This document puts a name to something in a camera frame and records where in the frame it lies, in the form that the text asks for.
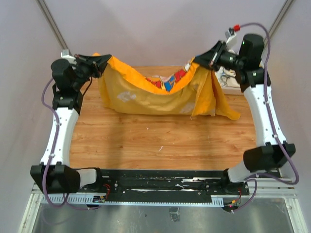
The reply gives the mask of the yellow pillowcase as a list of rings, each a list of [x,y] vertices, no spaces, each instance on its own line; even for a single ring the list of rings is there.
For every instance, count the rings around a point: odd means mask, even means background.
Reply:
[[[98,87],[104,107],[119,113],[240,118],[229,106],[215,72],[192,60],[169,77],[148,77],[112,56]]]

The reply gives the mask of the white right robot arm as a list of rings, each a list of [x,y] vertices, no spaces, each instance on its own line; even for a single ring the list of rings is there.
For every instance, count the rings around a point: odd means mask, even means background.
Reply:
[[[238,165],[223,171],[220,184],[228,192],[255,177],[269,177],[284,184],[293,184],[270,173],[270,170],[283,167],[296,149],[294,144],[287,142],[278,123],[271,81],[268,72],[260,66],[263,49],[263,37],[249,33],[243,37],[238,54],[229,52],[224,41],[218,41],[193,60],[209,70],[217,71],[224,67],[235,71],[235,79],[251,110],[257,146],[246,150],[243,161]]]

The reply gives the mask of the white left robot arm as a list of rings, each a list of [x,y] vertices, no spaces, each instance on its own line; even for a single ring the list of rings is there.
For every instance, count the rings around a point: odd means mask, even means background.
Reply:
[[[84,95],[81,88],[92,78],[100,78],[111,55],[74,56],[61,53],[51,64],[53,83],[53,121],[49,141],[38,165],[30,175],[43,194],[77,193],[86,187],[98,191],[104,184],[97,167],[73,169],[69,165],[69,150],[74,127],[80,115]]]

